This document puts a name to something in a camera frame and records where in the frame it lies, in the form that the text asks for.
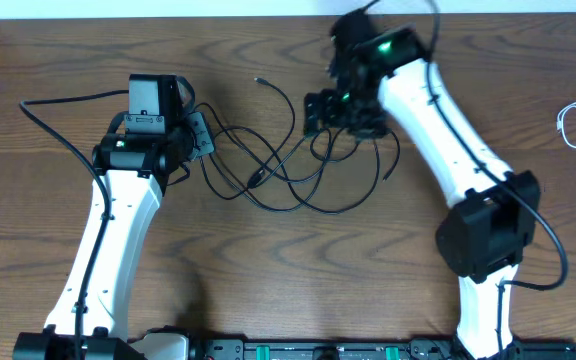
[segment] brown wooden surface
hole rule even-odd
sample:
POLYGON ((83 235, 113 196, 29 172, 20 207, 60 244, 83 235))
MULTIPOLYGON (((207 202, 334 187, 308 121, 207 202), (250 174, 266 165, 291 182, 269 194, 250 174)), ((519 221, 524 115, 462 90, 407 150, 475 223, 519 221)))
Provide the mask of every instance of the brown wooden surface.
MULTIPOLYGON (((18 332, 41 330, 54 306, 85 226, 91 187, 77 160, 27 120, 17 102, 127 88, 134 72, 175 72, 228 122, 252 126, 278 144, 289 124, 287 107, 252 78, 284 89, 301 126, 304 94, 332 84, 324 68, 333 21, 0 21, 0 358, 10 355, 18 332)), ((524 338, 576 340, 576 151, 555 131, 559 109, 576 100, 576 15, 444 21, 437 60, 450 92, 502 158, 540 179, 541 210, 571 262, 562 289, 513 290, 512 329, 524 338)), ((416 22, 424 36, 430 27, 428 17, 379 22, 416 22)), ((127 98, 117 97, 35 110, 89 154, 111 117, 126 108, 127 98)), ((457 281, 433 236, 447 210, 415 147, 400 136, 403 153, 393 177, 359 209, 337 217, 271 214, 244 199, 222 201, 193 164, 191 179, 169 190, 148 233, 131 336, 164 324, 253 338, 452 334, 457 281)), ((384 162, 392 160, 392 148, 382 142, 384 162)), ((239 173, 253 169, 232 147, 221 149, 239 173)), ((327 170, 315 203, 340 205, 339 194, 358 198, 369 186, 374 154, 369 145, 361 149, 327 170)), ((295 176, 316 166, 306 151, 291 161, 295 176)), ((287 192, 273 182, 258 195, 292 204, 287 192)), ((558 271, 557 255, 538 231, 519 278, 549 282, 558 271)))

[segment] wooden tabletop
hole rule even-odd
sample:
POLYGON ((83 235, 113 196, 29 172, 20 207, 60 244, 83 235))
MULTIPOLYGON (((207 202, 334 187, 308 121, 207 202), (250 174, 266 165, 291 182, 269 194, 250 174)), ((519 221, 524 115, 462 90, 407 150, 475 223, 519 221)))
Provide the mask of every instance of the wooden tabletop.
MULTIPOLYGON (((576 100, 576 15, 446 15, 437 61, 447 87, 484 140, 517 172, 540 181, 543 215, 570 259, 570 276, 547 293, 515 289, 512 330, 525 339, 576 341, 576 150, 555 116, 576 100)), ((332 17, 0 21, 0 358, 20 331, 40 331, 56 303, 86 223, 91 179, 62 146, 26 119, 21 99, 125 89, 131 73, 177 73, 230 124, 278 144, 288 108, 261 76, 281 87, 303 121, 307 92, 331 87, 332 17)), ((380 26, 427 16, 378 18, 380 26)), ((99 142, 127 97, 35 108, 84 154, 99 142)), ((576 139, 576 119, 570 134, 576 139)), ((250 338, 410 338, 454 334, 456 276, 434 231, 447 214, 415 146, 402 138, 401 163, 361 207, 340 216, 308 210, 273 214, 245 199, 210 192, 199 164, 171 188, 146 237, 130 307, 130 335, 165 324, 244 333, 250 338)), ((251 147, 263 151, 259 142, 251 147)), ((295 144, 295 135, 289 144, 295 144)), ((344 139, 342 148, 349 146, 344 139)), ((394 156, 380 141, 382 163, 394 156)), ((223 141, 221 155, 241 176, 252 162, 223 141)), ((288 164, 316 168, 307 149, 288 164)), ((326 170, 315 204, 361 197, 374 176, 369 144, 326 170)), ((217 180, 215 171, 209 175, 217 180)), ((219 183, 219 188, 228 188, 219 183)), ((277 181, 256 192, 292 205, 277 181)), ((550 282, 556 252, 538 230, 519 279, 550 282)))

